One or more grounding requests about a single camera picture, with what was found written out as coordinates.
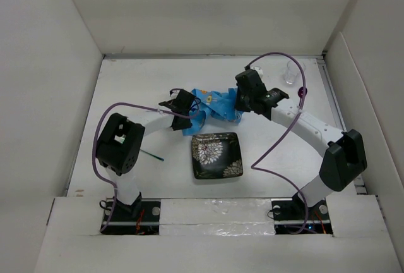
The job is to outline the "blue patterned cloth napkin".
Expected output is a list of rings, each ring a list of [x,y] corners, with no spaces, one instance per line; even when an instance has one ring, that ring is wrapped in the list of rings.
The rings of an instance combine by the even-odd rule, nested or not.
[[[199,103],[198,115],[191,120],[191,127],[182,130],[184,136],[192,136],[200,132],[210,118],[236,124],[240,123],[242,112],[235,109],[236,88],[229,88],[226,92],[195,88],[191,93],[201,102]]]

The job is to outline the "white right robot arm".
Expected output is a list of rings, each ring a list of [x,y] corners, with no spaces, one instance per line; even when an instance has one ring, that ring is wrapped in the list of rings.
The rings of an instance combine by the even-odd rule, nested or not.
[[[323,158],[318,175],[293,196],[295,216],[307,218],[318,202],[333,192],[343,191],[367,169],[364,141],[358,131],[327,125],[300,108],[284,91],[267,90],[256,70],[245,70],[235,80],[237,110],[254,112],[286,127]]]

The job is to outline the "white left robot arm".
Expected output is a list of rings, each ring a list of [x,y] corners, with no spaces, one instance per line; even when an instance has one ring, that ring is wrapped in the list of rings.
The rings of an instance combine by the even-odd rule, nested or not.
[[[134,166],[143,138],[154,132],[185,130],[199,114],[196,96],[184,89],[158,104],[157,108],[119,102],[103,113],[96,129],[92,150],[92,165],[105,168],[108,178],[95,171],[97,177],[114,188],[111,212],[118,206],[127,220],[134,220],[141,211],[141,192],[135,183]]]

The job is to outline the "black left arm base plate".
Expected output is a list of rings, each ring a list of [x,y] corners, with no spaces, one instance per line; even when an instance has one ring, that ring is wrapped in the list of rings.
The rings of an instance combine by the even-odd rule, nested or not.
[[[103,210],[101,233],[104,235],[159,235],[161,200],[145,199],[135,217],[116,205],[111,214],[112,199],[101,200],[99,203]]]

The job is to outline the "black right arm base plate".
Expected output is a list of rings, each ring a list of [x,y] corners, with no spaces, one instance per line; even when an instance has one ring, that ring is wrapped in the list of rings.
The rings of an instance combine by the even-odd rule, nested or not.
[[[273,220],[276,235],[296,233],[304,222],[301,234],[333,234],[326,200],[309,208],[307,219],[305,209],[294,208],[291,198],[274,198],[271,206],[267,216]]]

